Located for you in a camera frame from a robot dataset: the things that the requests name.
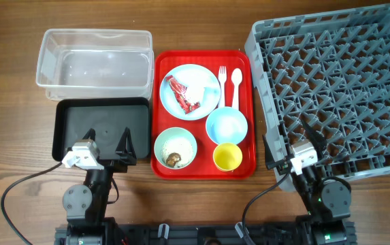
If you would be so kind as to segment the white rice pile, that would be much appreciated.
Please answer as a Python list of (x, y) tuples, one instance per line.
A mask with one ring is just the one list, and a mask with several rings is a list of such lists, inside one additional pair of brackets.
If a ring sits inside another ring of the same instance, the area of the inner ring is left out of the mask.
[(190, 141), (184, 137), (175, 137), (173, 139), (167, 140), (164, 143), (161, 149), (161, 154), (165, 165), (166, 158), (173, 152), (177, 152), (181, 156), (181, 162), (179, 162), (179, 167), (177, 169), (185, 167), (192, 161), (193, 147)]

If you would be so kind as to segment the light blue plate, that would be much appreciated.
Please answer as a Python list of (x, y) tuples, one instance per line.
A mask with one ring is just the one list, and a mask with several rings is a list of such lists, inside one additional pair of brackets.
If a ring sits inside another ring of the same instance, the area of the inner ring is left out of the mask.
[(203, 84), (205, 86), (204, 98), (200, 107), (195, 111), (185, 114), (180, 107), (174, 93), (165, 78), (159, 86), (159, 97), (167, 112), (181, 120), (199, 120), (210, 114), (218, 105), (221, 88), (216, 76), (207, 68), (201, 65), (186, 64), (179, 65), (169, 71), (165, 77), (173, 76), (179, 83), (188, 87), (192, 84)]

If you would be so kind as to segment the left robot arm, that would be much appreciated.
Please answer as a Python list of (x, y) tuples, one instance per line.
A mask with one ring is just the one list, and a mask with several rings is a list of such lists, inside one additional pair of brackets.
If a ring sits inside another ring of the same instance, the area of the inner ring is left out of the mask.
[(59, 245), (128, 244), (128, 238), (112, 217), (105, 211), (112, 202), (110, 189), (116, 188), (115, 173), (127, 172), (127, 167), (137, 163), (131, 131), (125, 128), (115, 153), (115, 159), (101, 159), (95, 143), (95, 130), (68, 148), (61, 161), (66, 168), (78, 167), (86, 171), (82, 184), (69, 187), (63, 195), (67, 212), (67, 228), (56, 230), (54, 243)]

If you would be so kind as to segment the white plastic spoon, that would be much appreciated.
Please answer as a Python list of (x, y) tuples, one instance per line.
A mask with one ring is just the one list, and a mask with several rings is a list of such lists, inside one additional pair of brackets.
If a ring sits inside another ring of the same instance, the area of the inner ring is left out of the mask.
[(231, 81), (233, 83), (233, 99), (232, 108), (239, 110), (239, 86), (242, 83), (243, 75), (239, 68), (235, 68), (231, 75)]

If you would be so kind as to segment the yellow cup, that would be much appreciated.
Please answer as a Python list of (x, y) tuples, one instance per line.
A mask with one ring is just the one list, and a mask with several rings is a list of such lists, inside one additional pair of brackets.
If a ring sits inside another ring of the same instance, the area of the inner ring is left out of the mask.
[(241, 165), (243, 154), (237, 145), (223, 143), (214, 149), (212, 158), (219, 170), (222, 172), (231, 172)]

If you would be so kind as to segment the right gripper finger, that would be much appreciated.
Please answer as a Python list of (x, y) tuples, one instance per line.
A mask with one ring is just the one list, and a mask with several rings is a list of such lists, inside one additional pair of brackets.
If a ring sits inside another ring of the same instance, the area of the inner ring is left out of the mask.
[(313, 129), (306, 121), (302, 121), (302, 127), (307, 133), (307, 138), (310, 140), (312, 145), (316, 150), (325, 150), (327, 147), (326, 138), (319, 133), (317, 130)]
[(273, 169), (273, 168), (275, 168), (276, 161), (274, 160), (274, 157), (273, 157), (272, 152), (270, 150), (270, 147), (268, 145), (266, 136), (262, 135), (262, 139), (263, 139), (263, 145), (265, 148), (265, 166), (267, 167), (267, 169)]

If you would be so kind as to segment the green bowl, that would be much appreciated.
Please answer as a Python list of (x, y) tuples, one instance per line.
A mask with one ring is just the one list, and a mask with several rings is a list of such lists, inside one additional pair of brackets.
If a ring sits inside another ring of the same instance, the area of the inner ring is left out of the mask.
[(197, 155), (197, 142), (196, 142), (196, 139), (195, 137), (193, 136), (193, 134), (184, 129), (184, 128), (181, 128), (181, 127), (171, 127), (171, 128), (168, 128), (166, 130), (164, 130), (163, 132), (161, 132), (158, 137), (156, 138), (155, 140), (155, 144), (154, 144), (154, 154), (155, 154), (155, 157), (157, 159), (157, 161), (159, 162), (159, 164), (161, 166), (163, 166), (164, 168), (167, 168), (167, 169), (170, 169), (170, 170), (179, 170), (179, 169), (184, 169), (185, 167), (183, 168), (170, 168), (168, 166), (166, 166), (162, 160), (162, 154), (161, 154), (161, 149), (164, 145), (164, 143), (167, 141), (167, 140), (170, 140), (170, 139), (173, 139), (175, 137), (184, 137), (186, 139), (188, 139), (188, 141), (190, 141), (192, 147), (193, 147), (193, 158), (192, 158), (192, 161), (186, 165), (185, 167), (188, 167), (194, 160), (195, 160), (195, 157)]

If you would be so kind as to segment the red snack wrapper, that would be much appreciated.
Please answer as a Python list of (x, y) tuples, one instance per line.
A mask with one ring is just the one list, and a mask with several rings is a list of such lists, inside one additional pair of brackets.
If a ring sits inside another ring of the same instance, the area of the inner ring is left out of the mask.
[(186, 98), (185, 93), (187, 91), (187, 87), (179, 83), (175, 77), (167, 76), (165, 77), (165, 80), (169, 84), (172, 92), (174, 93), (174, 97), (185, 114), (189, 114), (201, 106), (200, 102), (192, 103)]

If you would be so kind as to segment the brown food scrap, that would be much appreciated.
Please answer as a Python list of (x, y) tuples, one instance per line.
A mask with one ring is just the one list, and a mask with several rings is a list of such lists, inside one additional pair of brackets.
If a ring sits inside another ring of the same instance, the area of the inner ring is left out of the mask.
[(168, 167), (178, 168), (179, 162), (181, 162), (181, 156), (177, 152), (173, 152), (168, 155), (168, 157), (165, 160), (165, 163)]

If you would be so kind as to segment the white tissue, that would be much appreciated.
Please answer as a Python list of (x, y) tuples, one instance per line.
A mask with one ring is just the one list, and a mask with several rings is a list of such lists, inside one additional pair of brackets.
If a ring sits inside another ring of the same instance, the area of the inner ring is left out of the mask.
[(185, 99), (192, 104), (200, 103), (204, 98), (205, 86), (203, 84), (192, 84), (186, 88)]

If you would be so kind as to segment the white plastic fork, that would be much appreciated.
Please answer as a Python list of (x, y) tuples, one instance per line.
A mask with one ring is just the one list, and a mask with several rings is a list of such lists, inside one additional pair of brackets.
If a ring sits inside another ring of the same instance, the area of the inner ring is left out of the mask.
[(218, 71), (218, 81), (221, 88), (221, 96), (218, 102), (218, 108), (225, 107), (225, 83), (227, 81), (227, 68), (220, 66)]

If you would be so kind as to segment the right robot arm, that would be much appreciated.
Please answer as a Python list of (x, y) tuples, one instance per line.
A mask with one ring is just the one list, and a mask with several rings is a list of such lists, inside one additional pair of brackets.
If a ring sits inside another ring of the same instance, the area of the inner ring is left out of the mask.
[(290, 154), (266, 163), (292, 179), (307, 215), (293, 222), (267, 223), (263, 227), (264, 244), (356, 244), (351, 216), (351, 186), (342, 178), (322, 177), (316, 163), (322, 159), (327, 140), (308, 123), (302, 126), (307, 139), (291, 145)]

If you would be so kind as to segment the light blue bowl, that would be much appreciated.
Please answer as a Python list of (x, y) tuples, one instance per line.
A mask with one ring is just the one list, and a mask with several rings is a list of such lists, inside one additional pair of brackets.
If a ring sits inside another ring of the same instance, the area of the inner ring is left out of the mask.
[(217, 145), (239, 144), (248, 133), (248, 123), (239, 110), (231, 107), (218, 108), (206, 119), (206, 133)]

